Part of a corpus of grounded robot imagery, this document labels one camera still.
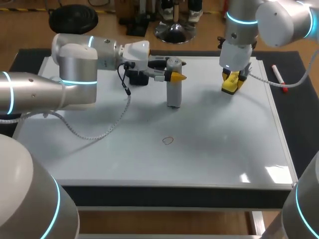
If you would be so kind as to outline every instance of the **white cable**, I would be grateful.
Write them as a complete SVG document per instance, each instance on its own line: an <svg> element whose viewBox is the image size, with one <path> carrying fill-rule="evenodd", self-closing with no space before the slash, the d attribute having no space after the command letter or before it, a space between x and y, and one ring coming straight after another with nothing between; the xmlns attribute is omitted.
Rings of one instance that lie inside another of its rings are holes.
<svg viewBox="0 0 319 239"><path fill-rule="evenodd" d="M250 72L249 72L249 75L252 76L253 78L257 79L257 80L260 80L260 81L265 82L265 83L267 83L267 84L269 84L269 85L272 85L272 86L281 87L281 88L292 88L292 87L296 87L296 86L301 85L301 84L306 80L306 78L307 78L307 76L308 76L308 74L309 74L309 72L310 72L310 70L311 70L311 66L312 66L312 64L313 64L313 62L314 62L314 60L315 60L315 58L316 58L316 56L317 56L318 53L319 53L319 49L317 49L317 50L314 52L313 56L311 57L311 61L309 62L308 68L307 68L307 70L305 71L305 73L304 73L304 75L302 76L302 78L301 78L297 83L294 83L294 84L291 84L291 85L281 85L281 84L274 83L274 82L271 82L271 81L268 81L268 80L264 80L263 78L260 78L260 77L258 77L258 76L255 76L255 75L251 74Z"/></svg>
<svg viewBox="0 0 319 239"><path fill-rule="evenodd" d="M126 103L126 106L123 110L123 112L121 113L120 117L118 118L118 120L109 128L108 131L106 131L104 134L100 135L100 136L96 136L96 137L86 137L86 136L83 136L83 135L80 135L74 128L72 128L72 126L66 121L66 119L58 114L57 112L47 112L47 113L28 113L20 118L17 118L17 119L9 119L9 120L3 120L3 119L0 119L0 123L2 124L11 124L11 123L19 123L23 120L26 120L32 116L35 116L35 115L40 115L40 114L43 114L44 117L46 117L47 115L53 115L55 117L58 117L60 120L62 120L62 122L67 126L67 128L73 133L75 134L76 136L78 136L79 138L81 139L85 139L85 140L99 140L99 139L103 139L105 138L106 136L108 136L113 130L114 128L119 124L119 122L121 121L121 119L123 118L123 116L125 115L126 111L128 110L129 106L130 106L130 103L131 103L131 96L128 96L128 101Z"/></svg>

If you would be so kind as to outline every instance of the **black round base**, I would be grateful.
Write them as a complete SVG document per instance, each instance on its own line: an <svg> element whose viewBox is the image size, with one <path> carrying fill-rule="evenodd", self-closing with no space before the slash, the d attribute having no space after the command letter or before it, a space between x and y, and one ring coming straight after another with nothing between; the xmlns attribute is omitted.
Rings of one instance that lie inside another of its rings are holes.
<svg viewBox="0 0 319 239"><path fill-rule="evenodd" d="M98 24L98 15L93 8L73 4L50 12L49 25L55 33L84 34Z"/></svg>

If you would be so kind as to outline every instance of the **black cable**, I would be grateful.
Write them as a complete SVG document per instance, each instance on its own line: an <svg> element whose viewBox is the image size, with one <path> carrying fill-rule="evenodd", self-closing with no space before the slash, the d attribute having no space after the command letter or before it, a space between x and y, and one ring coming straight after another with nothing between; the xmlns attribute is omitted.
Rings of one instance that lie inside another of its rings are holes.
<svg viewBox="0 0 319 239"><path fill-rule="evenodd" d="M101 5L94 5L94 4L91 4L91 1L90 1L90 0L88 0L88 3L89 3L89 5L91 5L91 6L106 6L106 5L108 5L108 4L110 4L110 3L111 3L111 0L108 0L106 3L101 4Z"/></svg>
<svg viewBox="0 0 319 239"><path fill-rule="evenodd" d="M123 67L124 67L124 70L125 70L123 77L122 77L121 74L120 74L120 66L123 66ZM118 71L118 75L119 75L119 77L120 77L120 80L121 80L121 82L122 82L122 86L123 86L123 88L124 88L124 90L125 90L125 92L126 92L126 94L127 94L128 96L131 95L131 91L130 91L130 89L126 86L126 84L124 83L124 80L125 80L125 77L126 77L126 71L129 69L129 67L130 67L130 65L125 62L125 63L121 63L121 64L118 66L118 70L117 70L117 71Z"/></svg>

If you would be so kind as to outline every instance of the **shoe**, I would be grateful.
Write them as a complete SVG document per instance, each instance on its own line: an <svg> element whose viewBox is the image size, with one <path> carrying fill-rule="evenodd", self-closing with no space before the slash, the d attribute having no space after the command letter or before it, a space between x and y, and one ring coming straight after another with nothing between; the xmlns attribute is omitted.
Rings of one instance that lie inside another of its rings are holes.
<svg viewBox="0 0 319 239"><path fill-rule="evenodd" d="M200 17L203 15L203 10L201 11L189 11L188 21L196 23L199 21Z"/></svg>
<svg viewBox="0 0 319 239"><path fill-rule="evenodd" d="M159 13L160 15L164 18L166 21L172 21L173 20L173 8L166 8L162 9L161 7L159 8Z"/></svg>

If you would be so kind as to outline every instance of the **robotic arm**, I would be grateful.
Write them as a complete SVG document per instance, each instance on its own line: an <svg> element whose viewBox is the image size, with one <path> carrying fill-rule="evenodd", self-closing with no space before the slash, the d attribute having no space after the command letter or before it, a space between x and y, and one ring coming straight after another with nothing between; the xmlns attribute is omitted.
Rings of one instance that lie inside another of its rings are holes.
<svg viewBox="0 0 319 239"><path fill-rule="evenodd" d="M318 14L316 0L231 0L220 66L229 71L245 69L258 32L272 47L303 38L318 40Z"/></svg>
<svg viewBox="0 0 319 239"><path fill-rule="evenodd" d="M116 41L86 35L58 34L52 58L59 65L59 80L30 73L0 73L0 114L86 109L96 101L97 70L115 71L127 65L156 81L181 81L181 74L161 68L167 58L149 56L150 43L118 45Z"/></svg>

